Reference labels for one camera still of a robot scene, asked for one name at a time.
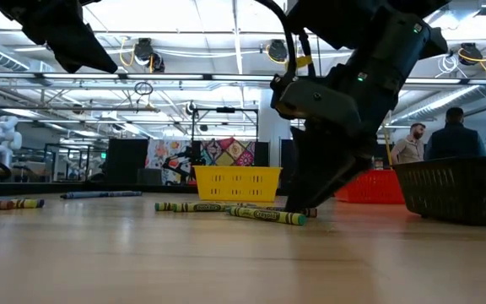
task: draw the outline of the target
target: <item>ceiling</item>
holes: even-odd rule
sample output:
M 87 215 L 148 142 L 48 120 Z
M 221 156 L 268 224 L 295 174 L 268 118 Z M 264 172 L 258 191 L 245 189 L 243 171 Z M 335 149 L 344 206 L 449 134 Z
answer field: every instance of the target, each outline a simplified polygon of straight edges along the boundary
M 276 0 L 281 7 L 285 1 Z M 435 18 L 431 24 L 441 27 L 443 36 L 448 40 L 452 50 L 458 50 L 463 42 L 476 43 L 486 58 L 486 15 L 475 15 L 463 20 L 453 18 L 455 14 L 444 13 Z M 131 62 L 132 46 L 138 38 L 148 37 L 153 41 L 155 51 L 164 58 L 166 73 L 227 73 L 227 74 L 254 74 L 273 75 L 282 73 L 284 66 L 272 62 L 263 48 L 271 39 L 283 39 L 281 24 L 274 15 L 261 4 L 252 0 L 103 0 L 91 3 L 84 8 L 84 21 L 89 23 L 101 45 L 109 51 L 112 59 L 121 67 L 118 73 L 148 73 L 147 67 Z M 322 75 L 327 74 L 330 68 L 348 59 L 349 50 L 334 50 L 327 43 L 310 36 L 310 44 L 316 70 Z M 0 14 L 0 46 L 13 52 L 24 60 L 37 60 L 47 63 L 54 68 L 54 72 L 63 72 L 53 58 L 53 54 L 35 46 L 20 30 L 20 25 L 6 19 Z M 237 53 L 241 52 L 240 64 Z M 415 78 L 486 78 L 486 72 L 481 65 L 471 67 L 457 65 L 454 59 L 435 57 L 418 62 L 411 77 Z M 8 70 L 0 67 L 0 72 Z M 82 68 L 79 73 L 96 72 L 90 68 Z M 231 84 L 220 85 L 215 90 L 201 88 L 194 90 L 197 84 L 186 81 L 189 89 L 155 90 L 150 96 L 133 94 L 127 86 L 126 90 L 117 88 L 97 90 L 52 90 L 50 88 L 27 88 L 16 84 L 25 83 L 3 80 L 0 85 L 12 90 L 22 105 L 39 104 L 46 102 L 50 106 L 71 106 L 83 104 L 84 106 L 116 107 L 120 110 L 116 119 L 129 121 L 173 122 L 190 121 L 185 114 L 185 107 L 191 100 L 200 107 L 214 108 L 217 106 L 233 106 L 257 109 L 264 96 L 263 91 L 268 90 L 266 85 Z M 61 82 L 72 84 L 72 80 Z M 177 87 L 179 82 L 152 81 L 153 85 L 168 88 Z M 410 108 L 417 107 L 419 102 L 425 101 L 439 90 L 422 88 L 421 90 L 404 90 L 401 93 L 396 114 Z M 161 112 L 121 111 L 136 104 L 146 106 L 148 103 L 158 107 Z M 70 111 L 46 111 L 43 117 L 60 117 L 60 119 L 85 120 L 91 118 L 92 112 L 86 111 L 83 115 L 75 115 Z M 256 115 L 250 116 L 242 113 L 223 114 L 211 112 L 203 122 L 255 122 Z M 67 129 L 76 126 L 59 123 Z M 106 126 L 90 124 L 85 127 L 91 132 L 108 133 Z M 140 127 L 147 134 L 155 137 L 184 136 L 181 128 L 173 126 L 160 126 L 144 124 Z M 191 130 L 183 126 L 186 133 Z M 256 127 L 251 123 L 248 126 L 218 126 L 211 125 L 207 132 L 199 132 L 206 136 L 228 134 L 240 136 L 253 136 Z

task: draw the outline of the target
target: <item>wall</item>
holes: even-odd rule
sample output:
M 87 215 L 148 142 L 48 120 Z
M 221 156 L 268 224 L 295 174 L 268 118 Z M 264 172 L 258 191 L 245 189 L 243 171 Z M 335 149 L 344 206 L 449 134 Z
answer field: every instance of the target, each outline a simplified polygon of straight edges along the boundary
M 59 142 L 59 135 L 48 128 L 33 128 L 30 123 L 23 123 L 17 126 L 22 134 L 22 147 L 31 149 L 44 149 L 47 143 Z

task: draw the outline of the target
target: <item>dark jacket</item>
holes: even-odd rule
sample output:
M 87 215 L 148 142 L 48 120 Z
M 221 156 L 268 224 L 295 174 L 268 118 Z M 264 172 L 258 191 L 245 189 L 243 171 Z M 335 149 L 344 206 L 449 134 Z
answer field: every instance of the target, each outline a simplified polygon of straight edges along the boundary
M 432 133 L 425 160 L 459 156 L 486 156 L 486 145 L 478 131 L 465 128 L 462 123 L 447 123 L 445 128 Z

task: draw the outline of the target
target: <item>table surface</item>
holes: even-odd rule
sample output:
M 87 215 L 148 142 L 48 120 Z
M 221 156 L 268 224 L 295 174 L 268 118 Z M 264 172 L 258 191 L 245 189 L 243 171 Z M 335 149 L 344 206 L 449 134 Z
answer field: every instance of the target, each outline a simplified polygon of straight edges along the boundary
M 402 205 L 327 202 L 294 226 L 154 211 L 195 195 L 32 197 L 0 211 L 0 303 L 486 303 L 486 228 Z

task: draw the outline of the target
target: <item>white robot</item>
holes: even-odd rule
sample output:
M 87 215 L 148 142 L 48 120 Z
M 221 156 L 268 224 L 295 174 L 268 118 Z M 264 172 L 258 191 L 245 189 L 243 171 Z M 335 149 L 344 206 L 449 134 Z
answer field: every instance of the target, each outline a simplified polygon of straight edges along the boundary
M 17 117 L 0 117 L 0 162 L 11 167 L 13 150 L 22 148 L 22 134 L 16 132 Z

